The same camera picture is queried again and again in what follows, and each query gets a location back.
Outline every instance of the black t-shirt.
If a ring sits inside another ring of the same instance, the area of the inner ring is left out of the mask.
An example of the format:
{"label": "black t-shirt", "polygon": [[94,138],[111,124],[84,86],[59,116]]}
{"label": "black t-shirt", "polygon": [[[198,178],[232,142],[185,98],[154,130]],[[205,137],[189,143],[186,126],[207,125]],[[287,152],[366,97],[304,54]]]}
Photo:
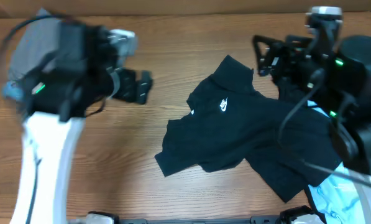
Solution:
{"label": "black t-shirt", "polygon": [[[252,79],[253,70],[227,56],[196,87],[187,100],[191,113],[168,122],[163,151],[155,156],[165,176],[194,164],[206,172],[229,169],[246,158],[284,202],[328,176],[277,147],[278,127],[294,104],[264,97]],[[282,144],[305,161],[335,169],[340,159],[329,122],[302,108],[286,124]]]}

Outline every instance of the black clothing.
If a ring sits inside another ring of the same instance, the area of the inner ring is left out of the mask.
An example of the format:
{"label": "black clothing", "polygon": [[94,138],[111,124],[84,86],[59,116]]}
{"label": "black clothing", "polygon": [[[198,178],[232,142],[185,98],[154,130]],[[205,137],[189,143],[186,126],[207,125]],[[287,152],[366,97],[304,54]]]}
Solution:
{"label": "black clothing", "polygon": [[[168,122],[163,151],[155,156],[165,176],[194,164],[206,172],[229,169],[246,158],[284,202],[328,176],[277,147],[277,129],[294,104],[262,96],[252,79],[253,70],[227,56],[196,87],[187,100],[192,113]],[[314,110],[300,109],[287,123],[282,144],[305,161],[335,169],[340,159],[329,122]]]}

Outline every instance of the wooden table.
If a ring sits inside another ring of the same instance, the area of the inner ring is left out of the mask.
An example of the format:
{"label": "wooden table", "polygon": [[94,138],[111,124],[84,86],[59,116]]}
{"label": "wooden table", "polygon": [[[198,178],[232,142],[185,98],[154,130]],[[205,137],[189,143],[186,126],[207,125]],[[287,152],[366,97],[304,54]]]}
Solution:
{"label": "wooden table", "polygon": [[[188,95],[230,54],[254,67],[254,34],[277,39],[307,35],[304,14],[86,17],[90,24],[133,30],[140,39],[129,68],[153,72],[148,105],[110,101],[105,112],[86,120],[68,193],[68,216],[90,210],[122,218],[245,218],[276,215],[307,205],[303,192],[284,204],[243,162],[235,169],[205,173],[194,166],[163,177],[154,155],[162,150],[169,119],[190,112]],[[21,20],[0,19],[0,41]],[[371,13],[345,14],[342,36],[371,35]],[[277,97],[270,78],[255,75],[254,87]],[[21,169],[21,129],[0,96],[0,223],[8,223]]]}

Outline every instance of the brown wall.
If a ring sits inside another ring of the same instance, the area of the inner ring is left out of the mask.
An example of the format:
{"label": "brown wall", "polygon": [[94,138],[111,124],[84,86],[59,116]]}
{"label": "brown wall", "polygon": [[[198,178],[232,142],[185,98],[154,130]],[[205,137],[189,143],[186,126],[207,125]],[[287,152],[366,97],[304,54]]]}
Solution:
{"label": "brown wall", "polygon": [[41,7],[75,16],[118,16],[305,12],[322,5],[371,10],[371,0],[0,0],[0,17],[29,17]]}

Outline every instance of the white logo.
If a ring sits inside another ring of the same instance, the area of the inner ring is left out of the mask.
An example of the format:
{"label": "white logo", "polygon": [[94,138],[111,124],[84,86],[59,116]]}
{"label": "white logo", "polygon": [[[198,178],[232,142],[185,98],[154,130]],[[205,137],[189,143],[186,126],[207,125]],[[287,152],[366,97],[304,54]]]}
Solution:
{"label": "white logo", "polygon": [[227,110],[227,102],[228,102],[228,97],[225,100],[221,101],[220,107],[222,111]]}

